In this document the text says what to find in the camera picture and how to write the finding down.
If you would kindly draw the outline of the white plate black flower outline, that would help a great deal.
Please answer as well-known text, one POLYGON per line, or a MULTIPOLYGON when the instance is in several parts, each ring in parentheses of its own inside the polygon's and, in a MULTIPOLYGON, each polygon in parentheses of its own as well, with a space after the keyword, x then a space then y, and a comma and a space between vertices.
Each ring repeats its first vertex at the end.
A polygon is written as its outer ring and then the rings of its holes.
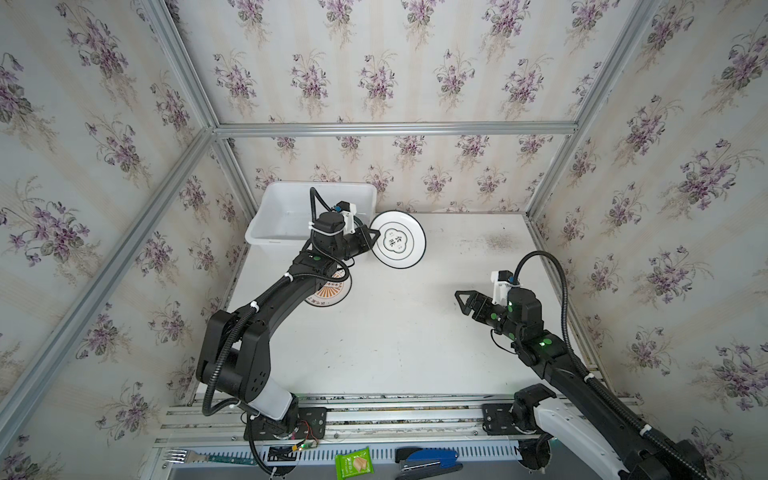
POLYGON ((370 228, 379 232, 372 252, 389 268, 410 269, 423 259, 427 250, 426 233, 410 213, 397 210, 379 213, 370 228))

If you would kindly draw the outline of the white plate orange fan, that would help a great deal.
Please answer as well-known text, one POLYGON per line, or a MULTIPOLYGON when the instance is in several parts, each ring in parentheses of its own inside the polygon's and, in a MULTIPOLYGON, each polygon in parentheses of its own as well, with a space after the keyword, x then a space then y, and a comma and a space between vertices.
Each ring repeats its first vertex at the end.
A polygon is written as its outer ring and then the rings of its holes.
POLYGON ((352 290, 353 280, 348 276, 343 282, 338 279, 344 276, 344 270, 338 270, 332 275, 334 282, 325 283, 317 292, 307 297, 304 302, 312 307, 327 308, 341 303, 352 290))

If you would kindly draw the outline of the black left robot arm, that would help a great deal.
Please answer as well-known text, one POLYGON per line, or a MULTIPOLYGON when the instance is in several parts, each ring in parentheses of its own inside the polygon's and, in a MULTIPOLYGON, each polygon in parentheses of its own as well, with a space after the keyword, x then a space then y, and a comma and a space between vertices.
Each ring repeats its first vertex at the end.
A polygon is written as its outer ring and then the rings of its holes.
POLYGON ((379 236, 350 198, 330 204, 311 187, 309 208, 308 239, 286 272, 255 299, 208 321, 195 370, 205 385, 206 417, 234 407, 280 422, 297 407, 295 395, 271 378, 271 338, 307 298, 348 280, 348 262, 371 251, 379 236))

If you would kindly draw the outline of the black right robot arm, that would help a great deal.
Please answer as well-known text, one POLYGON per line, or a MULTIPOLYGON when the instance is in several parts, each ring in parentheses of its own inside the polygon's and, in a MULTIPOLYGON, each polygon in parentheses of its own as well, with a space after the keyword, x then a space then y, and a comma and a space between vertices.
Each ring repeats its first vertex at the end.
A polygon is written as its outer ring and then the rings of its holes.
POLYGON ((513 271, 492 275, 494 292, 458 290, 463 315, 510 341, 510 353, 540 379, 514 395, 512 425, 565 445, 602 479, 704 479, 703 455, 688 441, 672 441, 630 410, 575 353, 568 332, 569 293, 564 268, 549 252, 526 254, 513 271), (542 304, 521 282, 525 264, 548 259, 560 284, 560 334, 547 330, 542 304))

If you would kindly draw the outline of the white plastic bin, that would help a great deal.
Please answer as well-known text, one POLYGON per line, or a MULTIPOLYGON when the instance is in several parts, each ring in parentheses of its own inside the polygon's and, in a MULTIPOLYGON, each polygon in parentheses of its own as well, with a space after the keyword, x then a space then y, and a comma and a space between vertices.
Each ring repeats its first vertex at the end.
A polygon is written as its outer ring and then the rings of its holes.
POLYGON ((366 224, 375 214, 377 190, 371 184, 275 182, 266 188, 245 233, 250 258, 276 262, 300 251, 310 234, 312 188, 331 207, 341 201, 353 204, 356 217, 366 224))

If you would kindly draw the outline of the blue black stapler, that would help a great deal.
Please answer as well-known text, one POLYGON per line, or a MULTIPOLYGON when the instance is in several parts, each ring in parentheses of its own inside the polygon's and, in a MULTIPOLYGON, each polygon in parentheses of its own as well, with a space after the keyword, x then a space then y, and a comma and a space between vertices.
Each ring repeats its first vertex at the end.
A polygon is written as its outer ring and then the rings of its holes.
POLYGON ((446 448, 398 448, 395 462, 400 466, 397 480, 429 479, 463 469, 458 453, 446 448))

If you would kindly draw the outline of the green snack packet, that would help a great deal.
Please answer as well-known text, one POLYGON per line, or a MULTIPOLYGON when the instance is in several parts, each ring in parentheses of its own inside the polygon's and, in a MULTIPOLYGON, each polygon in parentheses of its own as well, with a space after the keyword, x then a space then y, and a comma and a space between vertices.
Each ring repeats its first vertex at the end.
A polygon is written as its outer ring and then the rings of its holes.
POLYGON ((368 447, 335 457, 337 480, 348 480, 361 475, 372 474, 374 465, 368 447))

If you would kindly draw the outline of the green circuit board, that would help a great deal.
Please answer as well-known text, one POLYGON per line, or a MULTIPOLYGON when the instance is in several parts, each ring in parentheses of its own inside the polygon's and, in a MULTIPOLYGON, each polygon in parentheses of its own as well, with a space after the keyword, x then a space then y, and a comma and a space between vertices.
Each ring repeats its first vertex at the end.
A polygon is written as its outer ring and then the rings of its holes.
POLYGON ((257 462, 250 457, 235 457, 219 454, 210 454, 207 456, 207 462, 232 465, 256 466, 257 462))

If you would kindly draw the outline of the metal fork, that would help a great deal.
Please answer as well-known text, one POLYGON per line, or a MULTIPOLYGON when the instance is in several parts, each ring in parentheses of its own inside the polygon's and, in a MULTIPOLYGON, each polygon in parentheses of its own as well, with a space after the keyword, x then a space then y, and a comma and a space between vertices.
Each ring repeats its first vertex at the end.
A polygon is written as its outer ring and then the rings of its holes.
POLYGON ((167 450, 164 456, 164 462, 168 464, 205 463, 208 461, 208 455, 194 450, 172 449, 167 450))

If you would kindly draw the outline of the aluminium frame top bar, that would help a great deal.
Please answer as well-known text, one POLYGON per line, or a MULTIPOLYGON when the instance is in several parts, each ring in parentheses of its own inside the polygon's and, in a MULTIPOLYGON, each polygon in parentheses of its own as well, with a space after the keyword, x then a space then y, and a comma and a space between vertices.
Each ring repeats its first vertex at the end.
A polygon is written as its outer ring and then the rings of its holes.
POLYGON ((461 135, 571 135, 571 121, 352 122, 352 123, 226 123, 213 129, 224 138, 373 137, 461 135))

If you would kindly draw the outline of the aluminium rail base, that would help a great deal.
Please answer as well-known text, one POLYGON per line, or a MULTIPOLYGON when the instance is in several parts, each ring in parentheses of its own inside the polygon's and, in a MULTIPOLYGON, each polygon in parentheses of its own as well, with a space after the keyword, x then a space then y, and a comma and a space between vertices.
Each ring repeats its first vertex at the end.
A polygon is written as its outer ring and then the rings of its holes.
POLYGON ((271 469, 332 465, 337 455, 366 447, 375 465, 394 463, 402 447, 452 449, 461 462, 518 460, 539 436, 502 424, 511 404, 505 395, 303 396, 295 427, 278 434, 263 417, 249 432, 245 413, 234 407, 205 417, 196 399, 166 410, 154 446, 164 454, 258 455, 271 469))

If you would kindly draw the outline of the aluminium frame post left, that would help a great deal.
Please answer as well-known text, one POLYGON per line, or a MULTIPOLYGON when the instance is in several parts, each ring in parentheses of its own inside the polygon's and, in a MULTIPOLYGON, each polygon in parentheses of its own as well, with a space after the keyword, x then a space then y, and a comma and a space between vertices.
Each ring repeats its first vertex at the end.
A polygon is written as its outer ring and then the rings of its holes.
POLYGON ((189 111, 208 137, 211 144, 210 148, 221 165, 234 198, 244 211, 246 221, 250 221, 256 214, 258 204, 231 145, 221 129, 222 123, 208 98, 181 34, 173 22, 169 8, 164 1, 160 0, 142 1, 142 6, 165 53, 171 71, 179 82, 189 111))

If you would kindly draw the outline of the aluminium frame post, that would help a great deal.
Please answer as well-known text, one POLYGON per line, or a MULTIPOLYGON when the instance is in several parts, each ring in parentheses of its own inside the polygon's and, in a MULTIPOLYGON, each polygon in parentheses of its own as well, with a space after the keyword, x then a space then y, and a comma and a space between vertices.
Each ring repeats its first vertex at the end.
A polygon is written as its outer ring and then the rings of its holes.
POLYGON ((616 42, 597 74, 593 86, 586 94, 575 118, 575 130, 566 136, 550 166, 538 184, 527 204, 525 214, 529 220, 538 218, 543 212, 550 195, 580 143, 588 136, 600 108, 607 102, 611 89, 621 76, 624 68, 634 55, 641 36, 650 25, 660 1, 637 1, 630 11, 616 42))
POLYGON ((169 8, 164 1, 160 0, 142 1, 142 6, 165 53, 171 71, 179 82, 189 111, 208 137, 211 144, 210 148, 221 165, 234 198, 244 211, 246 221, 250 221, 256 214, 258 204, 231 145, 221 129, 222 123, 208 98, 181 34, 173 22, 169 8))

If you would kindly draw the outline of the aluminium frame post right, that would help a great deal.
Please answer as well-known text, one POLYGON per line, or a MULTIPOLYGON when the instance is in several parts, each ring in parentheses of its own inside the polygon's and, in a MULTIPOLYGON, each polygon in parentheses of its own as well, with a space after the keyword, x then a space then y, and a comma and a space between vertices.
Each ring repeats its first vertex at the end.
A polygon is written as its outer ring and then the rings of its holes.
POLYGON ((624 68, 634 55, 641 36, 650 25, 660 1, 637 1, 630 11, 616 42, 597 74, 593 86, 586 94, 575 118, 575 130, 566 136, 550 166, 538 184, 527 204, 525 214, 529 220, 538 218, 543 212, 550 195, 580 143, 588 136, 600 108, 607 102, 611 89, 621 76, 624 68))

